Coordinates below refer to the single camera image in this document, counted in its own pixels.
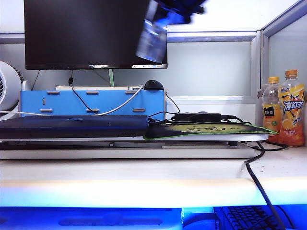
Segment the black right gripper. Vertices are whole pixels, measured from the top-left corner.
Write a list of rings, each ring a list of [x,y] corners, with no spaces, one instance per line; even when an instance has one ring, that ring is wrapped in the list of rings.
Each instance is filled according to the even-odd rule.
[[[203,14],[205,0],[156,0],[154,21],[162,24],[188,24],[192,14]]]

